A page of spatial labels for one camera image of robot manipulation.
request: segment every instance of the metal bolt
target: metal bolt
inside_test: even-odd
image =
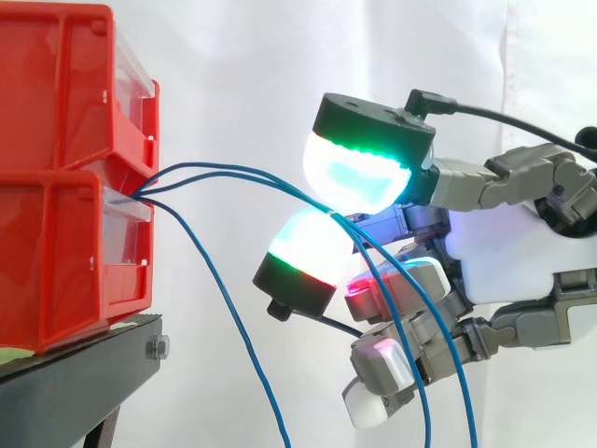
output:
[[[147,343],[146,354],[149,359],[155,359],[156,361],[166,359],[170,354],[170,338],[165,334],[154,336]]]

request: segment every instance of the yellow object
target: yellow object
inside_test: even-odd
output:
[[[23,359],[25,357],[32,357],[35,352],[31,350],[23,350],[22,348],[0,348],[0,366],[7,364],[15,359]]]

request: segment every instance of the blue wire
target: blue wire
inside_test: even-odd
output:
[[[271,182],[269,180],[261,179],[259,177],[255,177],[253,175],[243,175],[240,173],[233,173],[230,171],[219,171],[219,172],[213,172],[213,173],[206,173],[203,175],[195,175],[186,180],[177,182],[176,184],[172,184],[172,185],[162,187],[159,189],[151,189],[151,190],[143,191],[141,193],[137,193],[136,197],[139,198],[141,201],[145,201],[146,195],[158,194],[158,193],[162,193],[162,192],[169,191],[172,189],[177,189],[177,188],[183,187],[187,184],[190,184],[192,182],[198,182],[200,180],[207,179],[210,177],[236,177],[236,178],[240,178],[240,179],[244,179],[244,180],[250,180],[253,182],[257,182],[259,184],[266,185],[268,187],[272,187],[274,189],[278,189],[280,191],[283,191],[287,194],[290,194],[290,195],[295,196],[302,200],[305,200],[305,198],[303,198],[302,196],[306,197],[306,195],[297,194],[298,190],[294,191],[294,189],[287,189],[286,187],[282,187],[282,186],[278,185],[277,183]],[[419,394],[421,395],[421,403],[423,406],[423,419],[424,419],[424,423],[425,423],[425,445],[424,446],[425,446],[425,448],[430,448],[430,446],[431,446],[431,414],[429,412],[429,403],[427,401],[427,395],[426,395],[426,392],[424,389],[423,379],[421,378],[419,369],[417,369],[414,355],[412,354],[412,351],[410,350],[409,340],[407,338],[406,331],[404,330],[404,327],[402,326],[402,321],[400,320],[400,316],[398,314],[398,310],[396,309],[396,305],[394,304],[394,301],[391,299],[392,296],[390,295],[390,291],[387,289],[387,286],[382,281],[382,277],[380,276],[379,271],[377,270],[375,264],[371,260],[367,250],[361,243],[361,239],[354,233],[354,231],[349,226],[346,225],[345,222],[343,222],[342,220],[339,220],[337,222],[340,225],[340,227],[343,228],[344,231],[346,231],[348,233],[348,235],[353,239],[354,244],[356,245],[357,249],[363,256],[363,259],[365,260],[369,270],[373,274],[375,281],[377,282],[378,286],[380,287],[380,290],[382,291],[382,294],[385,297],[385,300],[388,303],[388,306],[390,307],[390,312],[392,314],[392,318],[395,321],[396,329],[398,331],[398,336],[400,338],[400,341],[402,342],[402,346],[404,347],[404,352],[406,354],[407,361],[410,366],[410,370],[412,371],[415,382],[417,384],[417,388],[419,389]]]
[[[258,170],[255,168],[244,167],[241,165],[209,163],[209,162],[185,162],[185,163],[178,163],[169,168],[166,168],[165,170],[162,170],[161,172],[153,175],[150,179],[148,179],[143,186],[141,186],[139,189],[137,189],[137,191],[132,195],[132,197],[139,197],[141,194],[143,194],[143,195],[152,194],[151,192],[154,190],[143,191],[142,193],[140,193],[140,191],[141,191],[141,189],[143,189],[147,185],[150,185],[153,181],[155,181],[162,175],[165,175],[165,174],[170,173],[171,171],[174,171],[177,169],[187,168],[187,167],[230,169],[230,170],[247,172],[247,173],[251,173],[251,174],[255,174],[255,175],[261,175],[263,177],[271,179],[274,183],[279,184],[279,185],[273,185],[271,182],[264,181],[263,179],[251,178],[252,176],[239,175],[238,173],[225,172],[225,173],[221,174],[223,176],[238,177],[238,178],[242,178],[245,180],[251,180],[253,182],[261,183],[263,185],[268,185],[269,187],[279,189],[279,190],[284,191],[294,197],[297,197],[297,198],[301,199],[302,201],[313,205],[314,207],[318,208],[319,210],[321,210],[324,213],[332,212],[332,210],[329,207],[327,207],[326,205],[315,201],[314,199],[310,198],[308,195],[306,195],[305,193],[303,193],[296,187],[285,182],[280,177],[272,175],[268,172]],[[216,175],[216,173],[209,173],[206,175],[198,175],[198,176],[194,177],[194,179],[195,179],[194,181],[206,178],[206,176],[214,177],[217,175]],[[164,187],[159,190],[166,191],[168,189],[178,188],[178,187],[181,187],[182,185],[186,185],[186,183],[190,183],[190,179],[187,179],[182,182],[178,182],[177,184],[173,184],[171,186]],[[472,400],[470,398],[470,392],[468,390],[468,384],[466,382],[465,371],[462,367],[462,362],[460,360],[460,356],[458,355],[458,350],[456,349],[456,345],[454,344],[454,342],[451,338],[450,330],[448,329],[448,327],[446,327],[446,324],[444,323],[443,319],[441,318],[441,314],[439,313],[439,310],[437,309],[435,304],[431,301],[431,299],[429,298],[427,293],[424,291],[424,289],[412,277],[412,275],[410,275],[410,273],[406,269],[404,269],[404,267],[394,257],[392,257],[392,255],[390,255],[383,247],[381,247],[375,240],[373,240],[373,238],[371,238],[365,231],[360,229],[358,226],[356,226],[352,221],[350,221],[346,217],[343,217],[343,216],[341,216],[339,214],[335,214],[335,213],[332,214],[331,216],[337,222],[339,222],[339,224],[342,221],[351,230],[353,230],[355,233],[359,234],[368,243],[370,243],[372,247],[374,247],[378,252],[380,252],[390,263],[392,263],[392,265],[407,279],[407,281],[421,295],[423,302],[429,308],[432,316],[437,321],[437,324],[438,324],[438,326],[446,340],[446,343],[450,349],[451,357],[452,357],[452,360],[454,361],[454,366],[456,369],[456,374],[458,376],[460,387],[462,389],[463,400],[465,402],[465,410],[466,410],[466,417],[467,417],[467,421],[468,421],[468,430],[469,430],[469,435],[470,435],[470,440],[471,440],[471,447],[477,448],[479,446],[479,443],[478,443],[478,439],[477,439],[475,415],[473,412]]]
[[[193,230],[189,227],[187,222],[178,213],[176,213],[172,208],[170,208],[168,205],[166,205],[164,203],[160,203],[158,201],[154,201],[154,200],[148,199],[148,198],[144,198],[143,201],[146,203],[151,203],[153,205],[156,205],[157,207],[165,210],[166,212],[170,213],[173,217],[175,217],[176,220],[180,223],[180,225],[183,226],[185,231],[187,231],[187,234],[190,237],[190,239],[193,241],[193,244],[197,247],[197,249],[201,253],[201,256],[205,260],[207,267],[209,268],[212,275],[214,276],[215,282],[217,283],[217,286],[219,287],[220,292],[222,293],[222,296],[224,296],[224,300],[226,301],[226,305],[228,306],[230,314],[232,315],[232,318],[234,319],[234,323],[236,324],[237,329],[239,330],[239,332],[241,333],[241,336],[243,337],[244,345],[246,346],[246,351],[248,352],[249,357],[251,358],[253,367],[255,368],[255,371],[257,372],[257,376],[259,377],[259,380],[263,384],[265,393],[267,394],[268,400],[270,401],[271,408],[273,409],[273,413],[274,413],[274,415],[276,417],[276,421],[278,423],[278,428],[280,429],[280,435],[282,436],[282,439],[284,440],[284,446],[285,446],[285,448],[291,448],[290,438],[288,437],[288,433],[285,428],[284,419],[282,417],[282,413],[280,412],[280,407],[278,406],[276,397],[273,395],[273,391],[271,390],[270,382],[268,381],[268,378],[266,377],[265,372],[263,371],[263,369],[261,368],[261,365],[259,364],[259,360],[257,359],[255,349],[253,348],[253,345],[251,344],[251,339],[249,338],[249,335],[246,332],[246,329],[244,329],[244,325],[241,320],[241,317],[239,316],[238,312],[236,311],[236,308],[234,307],[234,303],[232,302],[232,298],[230,297],[230,294],[228,293],[228,290],[226,289],[226,286],[224,285],[224,282],[222,281],[222,277],[220,277],[220,274],[218,273],[217,269],[215,268],[214,263],[212,262],[211,258],[209,257],[209,255],[207,254],[207,252],[205,251],[205,249],[199,242],[199,239],[197,238],[197,236],[195,235]]]
[[[429,412],[429,402],[427,401],[427,393],[425,392],[425,386],[423,384],[423,379],[421,378],[421,373],[419,369],[417,369],[417,364],[414,359],[414,355],[410,350],[409,346],[409,339],[407,338],[407,333],[404,330],[402,325],[402,321],[400,320],[400,315],[398,314],[398,310],[396,309],[396,304],[392,300],[392,296],[390,291],[388,290],[387,286],[382,280],[382,276],[378,271],[377,267],[373,263],[373,260],[369,256],[369,253],[361,243],[361,239],[353,232],[353,230],[347,226],[344,222],[337,221],[338,224],[350,235],[353,239],[356,248],[361,253],[361,256],[365,260],[365,263],[369,267],[369,270],[373,274],[375,278],[375,282],[377,283],[378,287],[382,291],[383,296],[385,297],[385,301],[387,302],[388,306],[390,307],[390,312],[392,314],[392,318],[394,319],[394,323],[396,325],[396,329],[398,330],[398,336],[400,337],[400,341],[402,342],[402,347],[404,348],[404,353],[407,357],[407,361],[409,362],[410,370],[412,371],[412,376],[414,377],[415,383],[417,384],[417,388],[419,389],[419,395],[421,396],[421,405],[423,406],[423,420],[425,423],[425,448],[431,447],[431,413]]]

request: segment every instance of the red plastic drawer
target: red plastic drawer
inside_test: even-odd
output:
[[[125,193],[155,174],[159,87],[109,7],[0,2],[0,61],[0,170],[92,170]]]
[[[135,233],[125,228],[134,259],[109,264],[104,252],[118,238],[103,226],[117,212],[106,210],[96,174],[0,173],[0,347],[41,353],[148,307],[148,210]]]

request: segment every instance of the white fabric background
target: white fabric background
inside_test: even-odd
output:
[[[597,8],[574,0],[510,0],[507,113],[574,139],[597,123]],[[504,148],[536,144],[504,128]],[[560,350],[502,350],[489,364],[489,448],[597,446],[597,333]]]
[[[500,108],[505,1],[201,0],[108,2],[161,85],[160,165],[228,161],[308,186],[302,150],[326,91],[403,105],[411,88]],[[437,153],[483,161],[499,128],[433,119]],[[188,220],[229,287],[280,402],[294,446],[422,446],[420,404],[356,432],[340,393],[354,377],[351,338],[265,314],[251,279],[301,205],[275,191],[213,180],[162,198]],[[153,312],[172,353],[122,407],[114,446],[282,446],[270,406],[220,294],[178,224],[157,214]],[[341,295],[330,315],[350,321]],[[466,368],[482,430],[486,366]],[[429,388],[434,446],[467,445],[455,379]]]

